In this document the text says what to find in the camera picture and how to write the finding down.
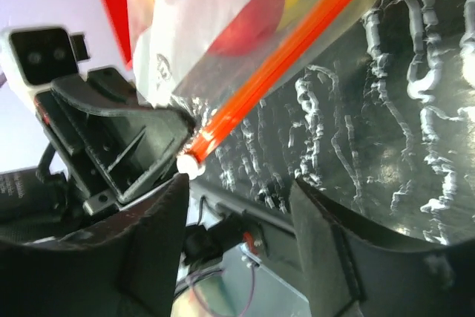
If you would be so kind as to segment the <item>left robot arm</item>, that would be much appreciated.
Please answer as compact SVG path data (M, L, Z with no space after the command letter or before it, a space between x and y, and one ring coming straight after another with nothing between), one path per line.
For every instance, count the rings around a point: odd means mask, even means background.
M1 175L1 236L20 242L102 220L166 182L195 127L184 111L141 105L113 68L54 80L34 108L47 148Z

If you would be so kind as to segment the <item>red fake apple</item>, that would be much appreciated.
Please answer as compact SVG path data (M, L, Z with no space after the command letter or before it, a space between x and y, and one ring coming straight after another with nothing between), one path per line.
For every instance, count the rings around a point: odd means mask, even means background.
M214 55L242 56L265 42L277 29L285 0L251 0L215 39Z

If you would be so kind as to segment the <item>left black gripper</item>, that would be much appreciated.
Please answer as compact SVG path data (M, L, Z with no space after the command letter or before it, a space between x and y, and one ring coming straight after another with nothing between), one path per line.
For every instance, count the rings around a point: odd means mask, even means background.
M83 200L124 206L173 173L193 120L175 109L141 106L116 68L54 79L35 97Z

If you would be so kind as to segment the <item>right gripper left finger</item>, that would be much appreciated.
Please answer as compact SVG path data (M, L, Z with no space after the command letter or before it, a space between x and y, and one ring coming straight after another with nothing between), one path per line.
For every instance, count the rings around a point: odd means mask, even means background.
M1 242L3 316L169 316L189 208L179 174L61 239Z

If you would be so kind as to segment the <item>clear zip top bag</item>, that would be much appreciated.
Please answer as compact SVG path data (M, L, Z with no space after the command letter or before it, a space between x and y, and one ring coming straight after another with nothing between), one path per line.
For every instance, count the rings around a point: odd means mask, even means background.
M311 53L344 33L375 0L126 0L140 101L195 121L172 152L201 175L206 158Z

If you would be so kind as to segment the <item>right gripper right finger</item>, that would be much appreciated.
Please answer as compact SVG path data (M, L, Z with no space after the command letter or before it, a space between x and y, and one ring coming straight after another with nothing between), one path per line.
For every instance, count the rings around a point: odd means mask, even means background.
M474 315L474 241L403 235L301 179L289 203L313 316Z

